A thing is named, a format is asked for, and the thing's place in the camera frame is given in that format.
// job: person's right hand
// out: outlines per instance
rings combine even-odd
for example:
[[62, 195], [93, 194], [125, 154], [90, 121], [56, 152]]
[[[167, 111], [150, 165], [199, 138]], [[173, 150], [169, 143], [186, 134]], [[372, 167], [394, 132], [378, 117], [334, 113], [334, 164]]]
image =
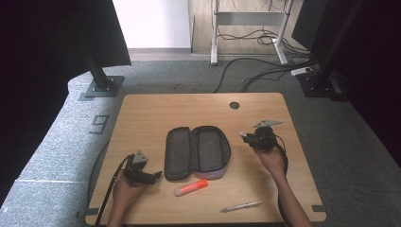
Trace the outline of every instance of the person's right hand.
[[259, 156], [263, 167], [271, 174], [273, 178], [286, 176], [284, 173], [284, 160], [281, 156], [280, 150], [277, 147], [273, 147], [269, 151], [262, 151], [254, 148], [253, 151], [257, 154], [257, 156]]

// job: white pen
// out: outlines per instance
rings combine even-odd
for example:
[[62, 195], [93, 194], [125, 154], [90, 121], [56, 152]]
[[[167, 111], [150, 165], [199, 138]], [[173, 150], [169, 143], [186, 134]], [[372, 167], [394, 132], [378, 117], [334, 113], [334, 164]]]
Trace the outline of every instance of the white pen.
[[226, 213], [226, 212], [230, 212], [230, 211], [235, 211], [235, 210], [239, 210], [239, 209], [244, 209], [244, 208], [249, 208], [249, 207], [253, 207], [253, 206], [258, 206], [262, 204], [262, 201], [251, 201], [251, 202], [247, 202], [247, 203], [243, 203], [243, 204], [239, 204], [239, 205], [234, 205], [234, 206], [227, 206], [224, 207], [220, 210], [220, 212], [222, 213]]

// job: orange highlighter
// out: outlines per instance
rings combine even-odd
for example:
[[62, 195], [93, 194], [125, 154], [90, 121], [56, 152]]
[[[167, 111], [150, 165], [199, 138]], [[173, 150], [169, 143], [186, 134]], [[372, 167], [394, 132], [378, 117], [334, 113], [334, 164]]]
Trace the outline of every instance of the orange highlighter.
[[185, 195], [185, 194], [188, 194], [190, 192], [196, 191], [198, 189], [204, 188], [205, 186], [207, 186], [207, 180], [203, 179], [203, 180], [200, 180], [198, 182], [191, 183], [191, 184], [176, 188], [174, 190], [174, 195], [176, 197], [180, 197], [182, 195]]

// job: wooden table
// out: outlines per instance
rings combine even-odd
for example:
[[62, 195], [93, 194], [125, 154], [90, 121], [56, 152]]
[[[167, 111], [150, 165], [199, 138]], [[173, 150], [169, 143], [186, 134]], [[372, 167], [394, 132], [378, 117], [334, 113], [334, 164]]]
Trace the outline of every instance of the wooden table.
[[[232, 109], [230, 103], [239, 108]], [[162, 178], [149, 186], [126, 215], [131, 224], [186, 224], [281, 222], [277, 207], [277, 189], [269, 172], [240, 131], [254, 132], [253, 124], [262, 120], [281, 120], [272, 126], [286, 144], [289, 168], [288, 182], [311, 221], [325, 220], [325, 212], [314, 212], [312, 205], [322, 205], [311, 176], [286, 102], [281, 94], [174, 94], [129, 95], [122, 104], [113, 136], [99, 173], [89, 208], [99, 208], [106, 190], [121, 161], [129, 154], [142, 150], [148, 157], [144, 171], [164, 170], [166, 136], [177, 127], [191, 130], [198, 126], [219, 127], [227, 136], [232, 157], [227, 172], [219, 180], [209, 181], [201, 190], [175, 197], [175, 188], [199, 179], [192, 174], [187, 179], [171, 183]], [[101, 223], [105, 224], [113, 198], [105, 208]], [[260, 207], [220, 213], [226, 206], [249, 201], [263, 201]], [[96, 215], [86, 217], [95, 224]]]

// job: pencil case compartment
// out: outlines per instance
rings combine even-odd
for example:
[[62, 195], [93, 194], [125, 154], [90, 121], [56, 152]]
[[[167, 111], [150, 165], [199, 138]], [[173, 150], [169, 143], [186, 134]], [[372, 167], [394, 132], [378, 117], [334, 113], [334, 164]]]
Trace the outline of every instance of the pencil case compartment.
[[200, 126], [191, 131], [179, 127], [167, 134], [165, 177], [178, 181], [195, 172], [202, 179], [218, 179], [224, 175], [230, 157], [230, 144], [219, 128]]

